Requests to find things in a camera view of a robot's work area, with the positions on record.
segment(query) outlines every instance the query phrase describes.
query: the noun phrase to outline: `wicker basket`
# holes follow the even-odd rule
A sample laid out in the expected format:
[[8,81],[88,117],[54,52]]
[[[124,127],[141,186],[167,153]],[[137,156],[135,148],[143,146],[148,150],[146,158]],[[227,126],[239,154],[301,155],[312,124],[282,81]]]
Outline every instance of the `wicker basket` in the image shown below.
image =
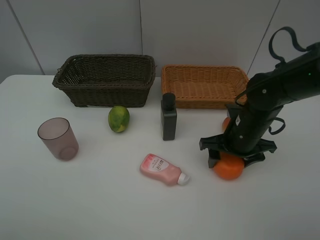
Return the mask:
[[76,107],[143,107],[155,80],[155,61],[147,55],[75,55],[53,79]]
[[[235,66],[165,65],[162,94],[173,93],[181,109],[225,109],[246,89],[249,79]],[[246,96],[238,102],[245,103]]]

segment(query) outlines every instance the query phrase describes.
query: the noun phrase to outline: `green fruit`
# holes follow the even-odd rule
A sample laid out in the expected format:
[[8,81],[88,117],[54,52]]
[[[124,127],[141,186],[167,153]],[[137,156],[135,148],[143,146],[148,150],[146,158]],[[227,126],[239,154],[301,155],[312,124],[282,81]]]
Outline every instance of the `green fruit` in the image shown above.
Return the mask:
[[127,129],[130,113],[124,106],[114,106],[108,115],[108,123],[112,131],[120,133]]

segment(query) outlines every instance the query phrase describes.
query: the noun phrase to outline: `bottle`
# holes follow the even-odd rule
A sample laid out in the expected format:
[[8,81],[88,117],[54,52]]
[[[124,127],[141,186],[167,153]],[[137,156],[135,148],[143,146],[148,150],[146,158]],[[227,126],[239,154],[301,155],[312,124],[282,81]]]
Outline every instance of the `bottle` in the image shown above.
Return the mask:
[[174,140],[176,136],[177,109],[176,96],[165,93],[161,100],[161,133],[164,141]]
[[189,176],[181,172],[180,167],[172,165],[154,154],[148,154],[140,166],[140,172],[152,179],[159,180],[168,186],[185,185]]

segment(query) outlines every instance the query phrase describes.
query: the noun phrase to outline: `pink plastic cup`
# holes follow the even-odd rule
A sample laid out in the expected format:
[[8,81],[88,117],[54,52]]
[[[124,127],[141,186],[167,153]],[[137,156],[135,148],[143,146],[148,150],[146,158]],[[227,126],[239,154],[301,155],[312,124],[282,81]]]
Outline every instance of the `pink plastic cup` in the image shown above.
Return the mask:
[[79,149],[77,139],[70,123],[62,117],[49,119],[41,124],[38,136],[56,159],[73,159]]

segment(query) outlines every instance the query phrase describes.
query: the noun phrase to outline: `cup rim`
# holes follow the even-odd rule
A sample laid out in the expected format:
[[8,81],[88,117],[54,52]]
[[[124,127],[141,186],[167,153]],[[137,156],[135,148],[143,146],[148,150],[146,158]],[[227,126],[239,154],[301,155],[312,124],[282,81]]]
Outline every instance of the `cup rim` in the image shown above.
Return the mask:
[[[52,120],[52,119],[63,119],[63,120],[66,120],[66,122],[68,123],[68,128],[66,129],[66,131],[65,131],[63,134],[61,134],[61,135],[58,136],[58,137],[50,138],[50,139],[46,139],[46,138],[41,137],[41,136],[39,135],[39,130],[40,130],[41,126],[42,126],[43,124],[45,124],[46,122]],[[46,140],[46,141],[47,141],[47,140],[55,140],[55,139],[61,138],[63,135],[65,135],[66,132],[68,132],[69,128],[70,128],[70,122],[68,121],[68,119],[66,119],[66,118],[64,118],[64,117],[53,117],[53,118],[50,118],[50,119],[44,121],[44,122],[39,126],[38,131],[37,131],[37,134],[38,134],[38,137],[39,137],[40,139],[42,139],[42,140]]]

